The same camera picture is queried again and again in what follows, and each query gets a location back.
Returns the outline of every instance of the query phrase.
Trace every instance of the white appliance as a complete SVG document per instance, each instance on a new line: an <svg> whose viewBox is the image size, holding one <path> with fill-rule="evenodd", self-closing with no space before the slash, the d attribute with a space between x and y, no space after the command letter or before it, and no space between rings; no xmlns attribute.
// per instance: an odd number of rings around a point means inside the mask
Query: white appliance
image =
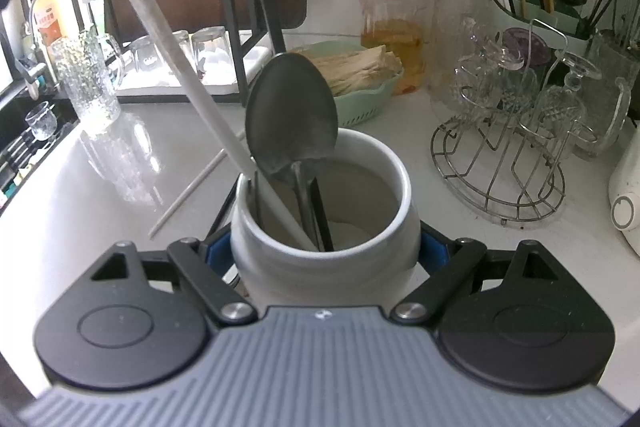
<svg viewBox="0 0 640 427"><path fill-rule="evenodd" d="M640 128L609 179L611 220L640 255Z"/></svg>

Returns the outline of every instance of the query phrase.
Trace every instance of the metal spoon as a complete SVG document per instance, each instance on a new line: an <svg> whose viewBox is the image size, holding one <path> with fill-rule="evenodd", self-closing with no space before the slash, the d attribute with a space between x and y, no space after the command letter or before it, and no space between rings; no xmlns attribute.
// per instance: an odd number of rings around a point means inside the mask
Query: metal spoon
<svg viewBox="0 0 640 427"><path fill-rule="evenodd" d="M319 193L312 197L309 183L334 152L338 115L331 90L311 61L285 53L267 63L252 83L245 129L260 170L295 189L302 228L317 245L316 220L323 238L328 225ZM324 249L332 250L328 239L329 244L323 241Z"/></svg>

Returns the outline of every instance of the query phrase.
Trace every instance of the green basket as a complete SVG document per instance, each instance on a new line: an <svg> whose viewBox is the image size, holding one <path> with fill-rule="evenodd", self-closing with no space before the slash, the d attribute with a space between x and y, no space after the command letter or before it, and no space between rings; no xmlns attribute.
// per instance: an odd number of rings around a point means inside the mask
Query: green basket
<svg viewBox="0 0 640 427"><path fill-rule="evenodd" d="M362 51L366 48L356 42L323 41L304 46L303 49L307 57L318 58ZM334 100L335 107L338 110L338 125L340 127L353 127L377 115L382 106L391 98L394 87L396 87L396 83L403 73L404 71L401 71L376 89L361 89L336 96Z"/></svg>

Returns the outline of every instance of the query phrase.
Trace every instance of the white ceramic jar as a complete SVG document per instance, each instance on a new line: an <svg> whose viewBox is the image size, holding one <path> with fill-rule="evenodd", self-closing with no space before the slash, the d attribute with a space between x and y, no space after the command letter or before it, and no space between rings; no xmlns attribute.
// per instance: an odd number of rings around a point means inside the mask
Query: white ceramic jar
<svg viewBox="0 0 640 427"><path fill-rule="evenodd" d="M319 184L335 246L345 227L335 223L356 227L367 241L334 252L299 250L263 205L268 235L252 215L250 183L240 177L231 247L252 301L261 312L270 305L381 305L388 312L406 293L420 247L420 220L404 165L382 142L340 129ZM296 216L293 191L274 188Z"/></svg>

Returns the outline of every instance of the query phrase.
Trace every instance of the glass mug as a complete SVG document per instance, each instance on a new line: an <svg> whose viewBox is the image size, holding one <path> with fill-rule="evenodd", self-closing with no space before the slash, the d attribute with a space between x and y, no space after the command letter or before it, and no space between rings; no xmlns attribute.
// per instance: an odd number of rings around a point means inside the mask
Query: glass mug
<svg viewBox="0 0 640 427"><path fill-rule="evenodd" d="M62 37L50 46L58 78L62 82L76 115L85 132L91 136L102 133L120 115L116 86L124 68L119 49L116 81L104 62L101 41L111 39L98 36L95 26L75 37Z"/></svg>

